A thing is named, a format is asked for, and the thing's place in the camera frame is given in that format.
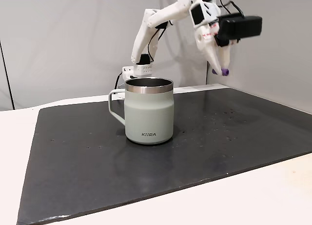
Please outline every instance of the metal mug rim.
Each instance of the metal mug rim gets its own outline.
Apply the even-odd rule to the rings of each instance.
[[[134,80],[143,80],[143,79],[158,79],[158,80],[166,80],[169,81],[170,84],[162,85],[162,86],[136,86],[128,84],[129,81]],[[139,93],[139,94],[157,94],[157,93],[165,93],[170,92],[174,88],[174,82],[170,79],[165,78],[157,78],[157,77],[144,77],[144,78],[134,78],[129,79],[125,82],[125,90],[128,92]]]

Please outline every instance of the purple fingertip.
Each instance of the purple fingertip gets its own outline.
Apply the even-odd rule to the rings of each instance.
[[[222,70],[222,75],[223,75],[223,76],[228,76],[229,73],[230,73],[230,72],[229,72],[229,69],[224,69],[224,68],[222,68],[221,70]]]

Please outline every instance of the white wall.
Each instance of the white wall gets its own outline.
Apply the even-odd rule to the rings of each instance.
[[[209,70],[208,82],[312,112],[311,1],[235,0],[245,15],[263,17],[262,35],[233,48],[229,77]]]
[[[176,0],[0,0],[0,37],[17,108],[108,94],[130,57],[145,8]],[[205,84],[191,19],[158,45],[157,77]]]
[[[11,110],[12,103],[9,93],[9,87],[6,80],[3,59],[0,51],[0,111]]]

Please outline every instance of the kira logo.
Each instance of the kira logo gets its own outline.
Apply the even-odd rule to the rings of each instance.
[[[156,133],[142,133],[142,136],[156,136]]]

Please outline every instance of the mug handle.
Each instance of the mug handle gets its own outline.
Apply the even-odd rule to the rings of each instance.
[[[119,121],[121,122],[123,125],[125,125],[125,120],[119,116],[118,114],[116,114],[115,112],[113,112],[111,110],[111,105],[112,105],[112,94],[113,93],[120,93],[120,92],[125,92],[125,89],[114,89],[113,91],[111,91],[108,95],[108,109],[109,112]]]

